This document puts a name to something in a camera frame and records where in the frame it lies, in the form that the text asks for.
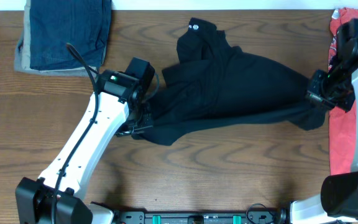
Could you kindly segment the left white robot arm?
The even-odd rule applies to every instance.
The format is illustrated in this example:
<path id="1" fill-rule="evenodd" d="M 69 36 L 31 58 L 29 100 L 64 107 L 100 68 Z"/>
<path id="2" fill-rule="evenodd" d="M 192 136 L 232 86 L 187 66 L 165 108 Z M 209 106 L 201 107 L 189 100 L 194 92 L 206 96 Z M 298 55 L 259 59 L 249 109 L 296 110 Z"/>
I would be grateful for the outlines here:
<path id="1" fill-rule="evenodd" d="M 143 99 L 155 70 L 106 70 L 91 79 L 86 112 L 63 149 L 37 180 L 24 177 L 16 187 L 21 223 L 112 223 L 114 211 L 84 203 L 91 176 L 114 136 L 137 131 Z"/>

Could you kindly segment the black t-shirt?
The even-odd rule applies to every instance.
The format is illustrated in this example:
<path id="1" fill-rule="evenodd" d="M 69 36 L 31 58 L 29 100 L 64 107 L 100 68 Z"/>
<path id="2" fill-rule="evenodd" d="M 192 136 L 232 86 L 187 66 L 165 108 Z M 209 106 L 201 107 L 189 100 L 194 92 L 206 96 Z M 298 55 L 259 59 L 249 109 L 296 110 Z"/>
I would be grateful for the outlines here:
<path id="1" fill-rule="evenodd" d="M 305 98 L 305 76 L 230 46 L 211 22 L 192 18 L 177 54 L 179 63 L 162 70 L 165 89 L 149 101 L 154 125 L 134 139 L 169 146 L 188 133 L 233 124 L 289 121 L 305 131 L 324 124 L 325 111 Z"/>

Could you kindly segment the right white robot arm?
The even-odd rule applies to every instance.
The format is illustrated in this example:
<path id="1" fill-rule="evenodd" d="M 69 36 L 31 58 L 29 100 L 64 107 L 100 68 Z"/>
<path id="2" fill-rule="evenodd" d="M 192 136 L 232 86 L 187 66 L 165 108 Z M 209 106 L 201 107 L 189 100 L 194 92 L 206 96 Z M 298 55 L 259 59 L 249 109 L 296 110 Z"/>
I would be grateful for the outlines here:
<path id="1" fill-rule="evenodd" d="M 337 51 L 329 72 L 315 71 L 306 98 L 317 106 L 346 112 L 356 107 L 356 147 L 351 171 L 325 178 L 321 192 L 290 204 L 283 223 L 358 222 L 358 19 L 337 31 Z"/>

